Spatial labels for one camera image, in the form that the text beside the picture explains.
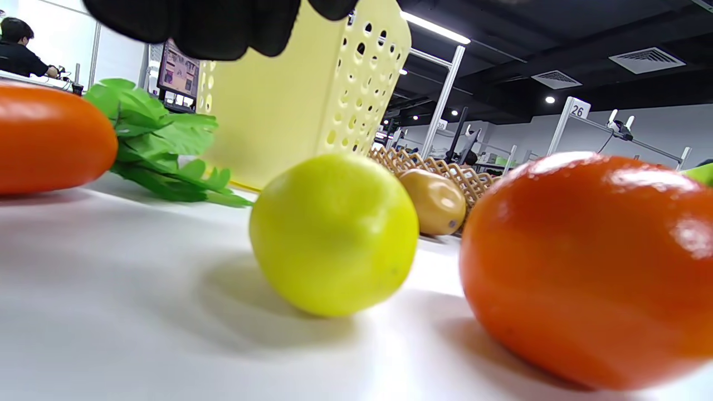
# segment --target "orange tomato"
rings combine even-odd
[[[67,189],[114,163],[111,122],[77,95],[0,83],[0,195]]]
[[[642,161],[560,153],[479,200],[461,279],[484,328],[594,389],[674,379],[713,355],[713,190]]]

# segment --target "computer monitor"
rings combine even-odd
[[[184,56],[173,40],[168,39],[163,45],[156,86],[195,100],[198,97],[199,72],[200,61]]]

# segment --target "black hair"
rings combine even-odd
[[[472,166],[473,164],[475,164],[477,162],[478,162],[478,155],[476,155],[473,151],[468,151],[468,154],[466,155],[466,159],[463,161],[463,164]]]
[[[32,28],[21,19],[8,17],[0,22],[2,31],[2,41],[17,43],[23,38],[34,39],[35,33]]]

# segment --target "gloved hand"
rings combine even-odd
[[[309,0],[330,21],[346,18],[358,0]],[[188,57],[234,61],[249,47],[279,56],[301,0],[84,0],[99,22],[132,39],[156,44],[173,38]]]

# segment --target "basket hole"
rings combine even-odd
[[[357,58],[358,58],[358,59],[361,59],[362,57],[364,57],[364,52],[365,52],[365,51],[366,51],[366,45],[365,45],[364,43],[360,43],[360,44],[356,47],[356,52],[358,53]]]

